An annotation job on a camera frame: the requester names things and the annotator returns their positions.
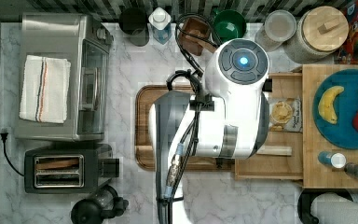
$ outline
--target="wooden board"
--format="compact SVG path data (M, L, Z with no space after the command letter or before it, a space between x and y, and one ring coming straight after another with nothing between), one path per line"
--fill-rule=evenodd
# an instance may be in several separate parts
M304 188L358 189L358 180L342 170L321 165L318 154L322 150L340 152L347 162L358 163L358 150L347 150L329 143L319 133L312 116L312 103L319 85L330 75L358 65L304 65L303 66L303 116L304 116Z
M273 79L270 97L301 97L302 76L300 73L269 74L269 77ZM254 155L247 160L235 160L235 179L301 180L303 178L302 141L302 133L269 132L265 145L292 147L292 156Z
M190 86L176 86L177 91L193 92ZM136 96L135 109L135 157L138 165L146 170L154 170L153 148L148 135L147 125L151 105L164 93L166 86L145 86ZM187 171L231 171L234 160L223 160L221 168L217 168L216 159L190 157L186 166Z

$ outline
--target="blue plate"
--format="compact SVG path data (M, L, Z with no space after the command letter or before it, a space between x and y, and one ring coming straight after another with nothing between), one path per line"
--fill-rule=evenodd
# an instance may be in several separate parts
M324 92L333 86L344 87L334 101L338 117L337 124L331 124L319 115L318 104ZM358 70L348 69L328 77L319 86L313 99L313 120L319 132L332 144L346 149L358 149L358 132L352 126L352 120L358 111Z

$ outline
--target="banana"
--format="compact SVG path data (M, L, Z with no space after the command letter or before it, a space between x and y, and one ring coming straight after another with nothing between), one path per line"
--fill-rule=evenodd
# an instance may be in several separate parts
M339 95L343 91L344 88L341 86L331 87L324 92L321 101L319 102L318 105L319 115L324 120L326 120L331 124L337 124L337 115L336 115L336 111L334 110L333 103L337 95Z

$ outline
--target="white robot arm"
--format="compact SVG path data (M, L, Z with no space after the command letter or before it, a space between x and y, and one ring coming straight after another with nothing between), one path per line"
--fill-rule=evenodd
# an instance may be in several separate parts
M209 99L207 109L195 109L202 105L197 102L198 95L179 91L169 91L152 105L149 134L155 152L161 224L177 220L172 216L172 195L183 195L178 186L187 148L191 156L246 159L264 144L269 104L262 88L268 68L268 56L255 42L234 39L220 46L205 69L201 85L203 96Z

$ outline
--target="mug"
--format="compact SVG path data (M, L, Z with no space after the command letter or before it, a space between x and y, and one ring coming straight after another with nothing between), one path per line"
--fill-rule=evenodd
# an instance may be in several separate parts
M219 35L222 43L235 38L242 38L246 34L246 20L237 11L213 10L213 28Z

